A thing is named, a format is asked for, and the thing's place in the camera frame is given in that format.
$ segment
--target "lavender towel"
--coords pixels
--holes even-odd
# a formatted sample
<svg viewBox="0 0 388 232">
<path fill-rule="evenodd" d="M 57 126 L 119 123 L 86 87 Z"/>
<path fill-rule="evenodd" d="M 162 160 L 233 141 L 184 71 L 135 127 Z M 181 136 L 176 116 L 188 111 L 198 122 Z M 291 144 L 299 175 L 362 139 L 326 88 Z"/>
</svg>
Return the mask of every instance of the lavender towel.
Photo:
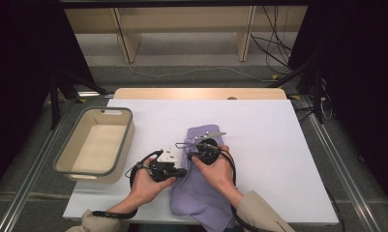
<svg viewBox="0 0 388 232">
<path fill-rule="evenodd" d="M 220 132 L 216 125 L 206 125 L 188 129 L 186 143 L 197 143 L 194 138 L 206 132 Z M 222 138 L 214 138 L 219 145 L 224 144 Z M 222 232 L 235 226 L 236 221 L 230 211 L 230 203 L 214 188 L 187 158 L 187 153 L 197 151 L 196 147 L 185 148 L 181 167 L 188 170 L 184 179 L 178 179 L 172 186 L 170 207 L 177 216 L 189 215 L 198 220 L 208 232 Z"/>
</svg>

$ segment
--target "sleeve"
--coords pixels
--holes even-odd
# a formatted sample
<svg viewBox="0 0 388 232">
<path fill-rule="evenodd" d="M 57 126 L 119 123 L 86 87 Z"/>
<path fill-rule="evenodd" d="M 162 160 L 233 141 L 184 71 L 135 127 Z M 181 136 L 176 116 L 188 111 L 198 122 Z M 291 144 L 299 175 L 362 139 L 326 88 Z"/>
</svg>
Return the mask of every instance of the sleeve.
<svg viewBox="0 0 388 232">
<path fill-rule="evenodd" d="M 94 217 L 90 210 L 86 210 L 81 217 L 81 225 L 74 226 L 67 232 L 110 232 L 118 231 L 120 222 L 116 218 Z"/>
<path fill-rule="evenodd" d="M 281 216 L 254 191 L 244 194 L 236 209 L 236 214 L 253 227 L 269 231 L 294 232 Z"/>
</svg>

